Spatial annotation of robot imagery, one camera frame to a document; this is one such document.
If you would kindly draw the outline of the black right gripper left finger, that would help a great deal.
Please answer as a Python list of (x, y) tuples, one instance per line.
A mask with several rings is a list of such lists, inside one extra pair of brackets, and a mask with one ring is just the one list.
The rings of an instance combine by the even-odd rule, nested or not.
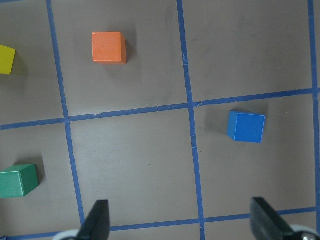
[(80, 228), (78, 240), (107, 240), (110, 235), (108, 200), (97, 200)]

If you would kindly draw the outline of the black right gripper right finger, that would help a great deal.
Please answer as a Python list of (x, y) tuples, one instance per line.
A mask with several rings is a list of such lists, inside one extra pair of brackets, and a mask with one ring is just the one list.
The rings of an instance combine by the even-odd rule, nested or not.
[(250, 229), (256, 240), (292, 240), (293, 229), (263, 197), (250, 200)]

